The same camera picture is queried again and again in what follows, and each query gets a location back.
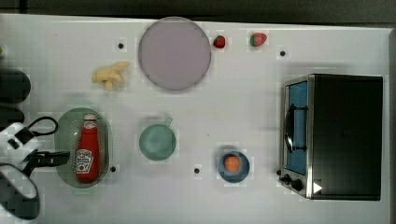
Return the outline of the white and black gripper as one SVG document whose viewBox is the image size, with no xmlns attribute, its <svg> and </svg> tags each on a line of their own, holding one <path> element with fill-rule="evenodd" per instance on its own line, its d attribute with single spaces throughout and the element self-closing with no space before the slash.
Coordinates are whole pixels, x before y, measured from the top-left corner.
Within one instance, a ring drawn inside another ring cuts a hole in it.
<svg viewBox="0 0 396 224">
<path fill-rule="evenodd" d="M 26 163 L 22 172 L 30 175 L 35 168 L 56 167 L 67 164 L 70 153 L 67 151 L 38 151 L 39 144 L 35 135 L 22 123 L 13 123 L 0 132 L 1 162 L 21 165 Z"/>
</svg>

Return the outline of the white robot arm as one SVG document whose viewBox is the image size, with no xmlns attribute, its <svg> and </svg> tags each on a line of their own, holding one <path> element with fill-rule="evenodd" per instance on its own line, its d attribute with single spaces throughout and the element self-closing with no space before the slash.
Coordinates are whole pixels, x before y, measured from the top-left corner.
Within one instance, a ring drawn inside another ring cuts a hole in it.
<svg viewBox="0 0 396 224">
<path fill-rule="evenodd" d="M 13 123 L 1 133 L 1 210 L 12 217 L 36 219 L 40 196 L 31 174 L 35 168 L 67 164 L 67 151 L 39 149 L 36 135 L 21 123 Z"/>
</svg>

